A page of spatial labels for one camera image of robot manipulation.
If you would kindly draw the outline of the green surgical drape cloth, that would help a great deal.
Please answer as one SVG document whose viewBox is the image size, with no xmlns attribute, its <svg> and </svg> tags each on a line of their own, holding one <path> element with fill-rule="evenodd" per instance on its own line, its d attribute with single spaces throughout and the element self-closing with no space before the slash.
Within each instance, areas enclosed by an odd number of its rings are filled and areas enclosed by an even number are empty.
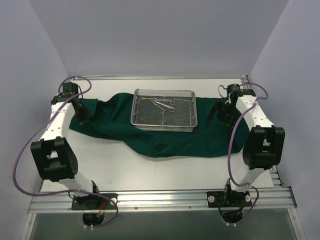
<svg viewBox="0 0 320 240">
<path fill-rule="evenodd" d="M 151 157 L 174 156 L 215 158 L 228 154 L 232 129 L 207 116 L 217 99 L 198 97 L 198 124 L 192 132 L 145 131 L 131 124 L 133 94 L 117 93 L 110 100 L 83 99 L 91 119 L 79 124 L 71 120 L 69 128 L 78 133 L 100 139 L 123 141 L 135 152 Z"/>
</svg>

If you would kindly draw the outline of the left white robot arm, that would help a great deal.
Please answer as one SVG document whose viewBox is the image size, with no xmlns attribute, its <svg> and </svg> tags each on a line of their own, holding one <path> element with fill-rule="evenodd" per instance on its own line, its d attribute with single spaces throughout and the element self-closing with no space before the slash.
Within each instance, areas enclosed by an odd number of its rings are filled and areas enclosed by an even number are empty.
<svg viewBox="0 0 320 240">
<path fill-rule="evenodd" d="M 90 210 L 100 206 L 101 197 L 94 181 L 79 172 L 77 157 L 67 141 L 72 118 L 79 124 L 87 123 L 90 110 L 80 98 L 80 87 L 73 82 L 64 82 L 58 95 L 51 101 L 51 115 L 45 132 L 39 141 L 30 145 L 39 176 L 75 190 L 76 197 L 83 197 L 83 204 Z"/>
</svg>

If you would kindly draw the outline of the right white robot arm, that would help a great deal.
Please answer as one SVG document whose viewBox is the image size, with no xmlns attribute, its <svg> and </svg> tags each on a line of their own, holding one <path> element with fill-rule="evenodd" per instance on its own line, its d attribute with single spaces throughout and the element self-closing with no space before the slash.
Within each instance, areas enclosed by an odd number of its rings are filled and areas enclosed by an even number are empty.
<svg viewBox="0 0 320 240">
<path fill-rule="evenodd" d="M 228 180 L 221 198 L 225 205 L 232 207 L 240 200 L 249 202 L 251 197 L 247 192 L 251 188 L 272 186 L 269 172 L 281 161 L 286 133 L 266 116 L 259 104 L 260 100 L 268 99 L 267 94 L 257 96 L 252 89 L 236 83 L 225 90 L 226 100 L 218 100 L 213 105 L 206 121 L 217 119 L 231 129 L 227 149 Z M 249 134 L 241 151 L 241 162 L 232 169 L 232 147 L 241 123 L 246 124 Z"/>
</svg>

